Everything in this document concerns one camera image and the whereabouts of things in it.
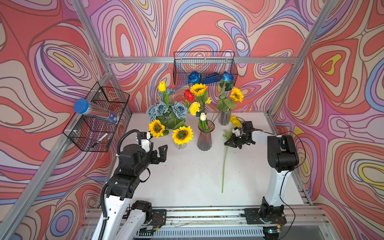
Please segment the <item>yellow sunflower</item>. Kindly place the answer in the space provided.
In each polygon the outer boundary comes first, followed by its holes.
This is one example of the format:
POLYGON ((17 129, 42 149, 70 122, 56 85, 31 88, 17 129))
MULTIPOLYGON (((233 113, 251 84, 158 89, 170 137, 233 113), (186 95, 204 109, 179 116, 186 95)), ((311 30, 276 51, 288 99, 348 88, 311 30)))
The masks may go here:
POLYGON ((152 137, 158 139, 164 136, 165 126, 159 120, 153 120, 149 124, 149 132, 152 137))
POLYGON ((194 133, 191 127, 179 127, 176 130, 173 130, 172 139, 177 145, 184 145, 192 141, 194 138, 194 133))

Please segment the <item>yellow rose spray stem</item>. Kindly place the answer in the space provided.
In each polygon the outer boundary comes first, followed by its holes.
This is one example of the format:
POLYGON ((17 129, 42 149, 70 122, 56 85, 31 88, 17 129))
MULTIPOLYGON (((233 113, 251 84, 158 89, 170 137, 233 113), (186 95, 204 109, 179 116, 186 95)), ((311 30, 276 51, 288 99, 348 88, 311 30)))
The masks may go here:
MULTIPOLYGON (((230 123, 231 125, 231 130, 227 131, 224 130, 223 137, 227 140, 230 139, 232 135, 232 130, 235 129, 235 127, 241 127, 241 121, 239 120, 238 116, 231 116, 230 117, 230 123)), ((223 159, 223 170, 222 170, 222 187, 221 187, 221 193, 224 192, 224 185, 225 185, 225 168, 226 168, 226 160, 227 160, 227 154, 228 154, 228 147, 225 147, 225 153, 224 153, 224 159, 223 159)))

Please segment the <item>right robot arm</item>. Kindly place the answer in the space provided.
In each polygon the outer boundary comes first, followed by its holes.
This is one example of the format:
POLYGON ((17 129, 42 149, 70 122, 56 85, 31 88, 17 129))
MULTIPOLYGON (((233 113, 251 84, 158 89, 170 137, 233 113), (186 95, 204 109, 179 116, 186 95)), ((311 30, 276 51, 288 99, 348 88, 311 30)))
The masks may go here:
POLYGON ((294 139, 290 135, 278 135, 253 127, 251 121, 240 122, 230 131, 225 131, 225 146, 241 149, 261 143, 267 147, 267 161, 271 167, 271 175, 267 193, 262 198, 259 208, 245 209, 247 224, 285 225, 284 194, 288 179, 299 166, 299 156, 294 139))

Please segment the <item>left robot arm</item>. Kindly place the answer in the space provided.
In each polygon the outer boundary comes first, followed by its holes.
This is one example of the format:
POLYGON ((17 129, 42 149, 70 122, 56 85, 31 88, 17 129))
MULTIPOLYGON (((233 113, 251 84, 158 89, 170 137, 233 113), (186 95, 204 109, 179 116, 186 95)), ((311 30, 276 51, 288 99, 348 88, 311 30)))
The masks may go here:
POLYGON ((119 160, 111 178, 105 183, 100 196, 102 214, 92 235, 94 240, 133 240, 144 225, 151 222, 152 204, 132 202, 140 179, 149 165, 167 160, 168 146, 154 149, 150 132, 130 130, 118 141, 119 160))

